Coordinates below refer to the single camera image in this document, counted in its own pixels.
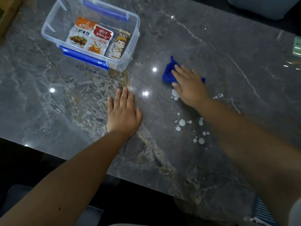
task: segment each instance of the microfiber cloth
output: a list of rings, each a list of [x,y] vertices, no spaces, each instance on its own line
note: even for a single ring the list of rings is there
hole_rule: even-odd
[[[170,57],[171,62],[166,66],[162,80],[167,83],[178,83],[174,75],[171,73],[171,70],[175,71],[175,65],[180,66],[174,59],[173,56]]]

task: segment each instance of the clear plastic container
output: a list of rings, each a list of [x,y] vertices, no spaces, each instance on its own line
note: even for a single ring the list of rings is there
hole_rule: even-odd
[[[104,56],[86,51],[66,43],[71,28],[77,17],[96,21],[101,26],[114,32],[114,36]],[[104,3],[100,0],[57,0],[48,14],[42,27],[42,35],[54,42],[63,50],[63,54],[96,65],[103,69],[109,68],[124,71],[132,59],[138,38],[140,18],[137,14]],[[120,59],[108,57],[111,44],[115,42],[119,29],[131,34]]]

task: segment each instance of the snack package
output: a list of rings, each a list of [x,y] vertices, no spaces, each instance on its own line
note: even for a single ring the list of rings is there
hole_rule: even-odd
[[[112,59],[120,59],[123,50],[126,46],[126,42],[130,39],[131,34],[129,32],[119,30],[119,35],[115,43],[111,47],[109,57]]]
[[[96,24],[96,21],[78,17],[75,25],[70,30],[66,42],[77,47],[84,48]]]
[[[85,49],[96,54],[104,55],[113,35],[114,33],[112,31],[96,24]]]

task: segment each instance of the hand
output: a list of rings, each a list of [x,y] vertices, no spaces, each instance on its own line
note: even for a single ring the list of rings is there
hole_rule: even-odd
[[[194,70],[188,70],[183,65],[175,65],[175,69],[176,71],[171,72],[179,84],[172,83],[172,86],[185,104],[198,109],[209,98],[204,83]]]
[[[108,132],[120,131],[126,138],[131,137],[141,125],[143,114],[139,108],[134,110],[134,94],[126,87],[117,89],[114,105],[108,97]]]

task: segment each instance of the person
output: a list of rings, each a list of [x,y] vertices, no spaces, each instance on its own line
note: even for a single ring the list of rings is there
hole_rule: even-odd
[[[175,66],[172,85],[210,124],[225,154],[247,178],[278,226],[301,225],[301,153],[207,94],[194,70]],[[112,160],[139,128],[133,92],[108,98],[108,134],[47,175],[2,218],[0,225],[75,225]]]

